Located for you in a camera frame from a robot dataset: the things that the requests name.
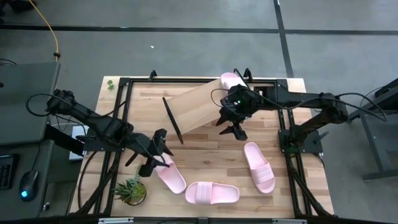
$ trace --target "wooden tabletop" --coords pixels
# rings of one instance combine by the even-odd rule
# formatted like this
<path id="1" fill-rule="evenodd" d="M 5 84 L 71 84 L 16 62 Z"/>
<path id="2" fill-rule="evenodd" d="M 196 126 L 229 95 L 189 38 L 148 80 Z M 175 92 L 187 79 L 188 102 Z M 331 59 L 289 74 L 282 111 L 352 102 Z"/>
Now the wooden tabletop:
<path id="1" fill-rule="evenodd" d="M 108 89 L 107 82 L 112 80 L 118 86 L 120 77 L 104 77 L 99 93 L 96 112 L 105 114 L 114 108 L 117 88 Z M 289 91 L 305 92 L 301 78 L 288 78 Z M 148 107 L 162 102 L 162 97 L 170 99 L 202 84 L 199 83 L 135 83 L 132 89 L 128 121 L 136 126 L 134 131 L 143 132 L 152 137 L 157 125 L 151 118 L 155 108 Z M 293 110 L 295 122 L 301 124 L 310 119 L 309 109 Z M 242 124 L 248 135 L 247 141 L 235 140 L 233 134 L 220 136 L 218 133 L 228 124 L 215 126 L 216 121 L 207 123 L 183 135 L 182 145 L 173 131 L 168 133 L 166 145 L 174 153 L 173 160 L 183 175 L 187 185 L 197 181 L 212 181 L 235 185 L 240 191 L 240 199 L 232 205 L 192 205 L 185 201 L 185 195 L 173 194 L 157 177 L 156 173 L 141 182 L 147 188 L 147 197 L 138 206 L 132 207 L 115 200 L 112 216 L 129 217 L 219 217 L 219 218 L 292 218 L 294 217 L 292 199 L 285 158 L 280 152 L 277 131 L 280 129 L 276 111 L 258 111 Z M 243 156 L 243 146 L 254 141 L 260 147 L 264 157 L 270 162 L 275 174 L 276 186 L 273 193 L 263 195 L 258 192 L 250 176 L 248 164 Z M 136 168 L 145 159 L 139 156 L 133 164 L 124 164 L 132 156 L 129 149 L 122 154 L 117 182 L 133 178 Z M 104 153 L 99 152 L 87 167 L 81 186 L 81 200 L 84 203 L 98 185 Z M 333 207 L 330 200 L 325 171 L 319 158 L 312 154 L 302 154 L 308 188 L 330 213 Z M 101 211 L 106 204 L 107 187 L 104 191 Z M 300 208 L 304 211 L 303 198 L 297 186 Z M 72 202 L 71 212 L 77 210 L 77 191 Z"/>

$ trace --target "plant pot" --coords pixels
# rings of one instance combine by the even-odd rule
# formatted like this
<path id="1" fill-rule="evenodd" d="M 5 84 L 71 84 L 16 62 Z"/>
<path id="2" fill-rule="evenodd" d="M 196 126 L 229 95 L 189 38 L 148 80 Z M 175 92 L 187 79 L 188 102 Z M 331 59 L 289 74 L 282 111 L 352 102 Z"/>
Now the plant pot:
<path id="1" fill-rule="evenodd" d="M 144 194 L 144 196 L 142 197 L 142 199 L 140 199 L 139 202 L 128 202 L 128 203 L 127 203 L 128 205 L 131 205 L 131 206 L 139 205 L 139 204 L 141 204 L 141 203 L 145 200 L 145 198 L 147 197 L 147 188 L 145 187 L 145 185 L 142 184 L 141 182 L 138 182 L 138 184 L 141 184 L 142 186 L 144 186 L 144 188 L 145 188 L 145 194 Z"/>

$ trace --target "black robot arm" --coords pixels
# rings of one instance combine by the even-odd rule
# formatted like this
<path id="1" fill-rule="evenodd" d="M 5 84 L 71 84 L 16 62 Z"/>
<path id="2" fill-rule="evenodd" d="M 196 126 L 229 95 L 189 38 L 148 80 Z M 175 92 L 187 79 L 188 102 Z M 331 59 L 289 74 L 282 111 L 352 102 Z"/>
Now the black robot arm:
<path id="1" fill-rule="evenodd" d="M 172 156 L 165 145 L 164 138 L 167 132 L 164 129 L 157 130 L 154 137 L 150 139 L 142 133 L 133 132 L 134 126 L 122 119 L 99 115 L 79 104 L 73 93 L 66 90 L 54 91 L 53 97 L 47 102 L 46 111 L 52 115 L 62 114 L 74 117 L 92 129 L 96 134 L 94 138 L 99 138 L 106 147 L 129 148 L 134 151 L 133 159 L 138 154 L 146 157 L 148 161 L 140 169 L 141 176 L 150 176 L 155 166 L 169 166 L 154 159 L 154 156 L 160 156 L 163 152 Z"/>
<path id="2" fill-rule="evenodd" d="M 322 111 L 301 125 L 290 127 L 288 141 L 301 145 L 308 134 L 320 127 L 333 123 L 344 123 L 348 119 L 345 104 L 338 96 L 331 93 L 294 93 L 283 86 L 257 86 L 254 91 L 246 86 L 236 85 L 228 90 L 228 97 L 221 100 L 220 119 L 216 125 L 231 121 L 220 134 L 233 133 L 237 140 L 245 141 L 248 137 L 239 123 L 250 118 L 258 110 L 277 110 L 318 108 Z"/>

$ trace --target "desk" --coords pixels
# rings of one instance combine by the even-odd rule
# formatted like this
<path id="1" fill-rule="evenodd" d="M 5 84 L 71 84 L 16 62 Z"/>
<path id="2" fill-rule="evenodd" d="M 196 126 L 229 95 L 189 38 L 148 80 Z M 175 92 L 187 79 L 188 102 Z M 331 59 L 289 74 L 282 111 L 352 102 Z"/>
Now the desk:
<path id="1" fill-rule="evenodd" d="M 114 108 L 117 90 L 109 90 L 107 82 L 112 80 L 118 86 L 120 77 L 104 77 L 99 93 L 96 112 L 105 114 Z M 290 91 L 305 92 L 304 82 L 300 78 L 287 79 Z M 147 122 L 146 130 L 150 136 L 155 130 L 151 127 L 151 110 L 146 105 L 162 101 L 162 97 L 171 98 L 191 90 L 200 83 L 135 83 L 132 88 L 131 105 L 128 121 Z M 309 109 L 294 109 L 295 122 L 301 124 L 311 118 Z M 220 218 L 292 218 L 294 217 L 292 199 L 290 196 L 289 180 L 285 158 L 280 152 L 277 139 L 279 120 L 276 111 L 258 111 L 252 118 L 242 124 L 246 130 L 248 141 L 254 141 L 261 148 L 265 158 L 271 163 L 275 177 L 276 187 L 272 194 L 260 194 L 250 176 L 248 164 L 243 156 L 243 146 L 246 142 L 235 140 L 232 134 L 220 136 L 227 124 L 215 126 L 216 121 L 196 128 L 183 135 L 184 145 L 178 137 L 168 134 L 166 145 L 174 153 L 173 160 L 185 178 L 187 185 L 196 181 L 213 181 L 221 184 L 235 185 L 239 188 L 241 197 L 233 205 L 191 205 L 185 201 L 184 194 L 173 194 L 166 185 L 153 174 L 148 178 L 141 178 L 147 187 L 145 201 L 131 207 L 115 200 L 111 212 L 112 217 L 220 217 Z M 84 203 L 98 185 L 104 153 L 99 152 L 87 167 L 82 181 L 81 199 Z M 122 153 L 118 172 L 118 182 L 123 182 L 134 177 L 136 168 L 142 157 L 138 157 L 132 165 L 124 164 L 132 156 L 132 151 Z M 322 163 L 311 154 L 303 154 L 303 164 L 308 188 L 314 196 L 330 213 L 333 207 L 330 200 L 328 184 Z M 106 203 L 108 189 L 104 190 L 101 212 Z M 302 194 L 298 188 L 300 208 L 303 210 Z M 77 210 L 77 193 L 75 192 L 71 212 Z"/>
<path id="2" fill-rule="evenodd" d="M 12 181 L 12 188 L 0 190 L 0 220 L 18 220 L 39 216 L 43 208 L 47 176 L 49 175 L 50 161 L 54 147 L 55 143 L 51 140 L 45 140 L 40 144 L 40 152 L 34 166 L 34 169 L 39 172 L 38 192 L 35 199 L 31 202 L 24 202 L 21 200 L 19 196 L 19 182 L 22 176 L 31 170 L 34 158 L 39 150 L 39 144 L 24 144 L 19 147 L 10 147 L 10 149 L 7 149 L 7 147 L 0 148 L 0 154 L 19 154 L 19 162 L 14 180 Z"/>

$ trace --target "keyboard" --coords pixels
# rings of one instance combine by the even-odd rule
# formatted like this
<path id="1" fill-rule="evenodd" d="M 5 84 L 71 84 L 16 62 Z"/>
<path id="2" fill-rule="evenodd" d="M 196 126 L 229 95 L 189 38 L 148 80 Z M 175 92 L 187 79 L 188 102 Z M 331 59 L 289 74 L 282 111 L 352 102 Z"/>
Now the keyboard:
<path id="1" fill-rule="evenodd" d="M 7 190 L 12 187 L 12 180 L 17 168 L 18 158 L 18 154 L 0 156 L 0 190 Z"/>

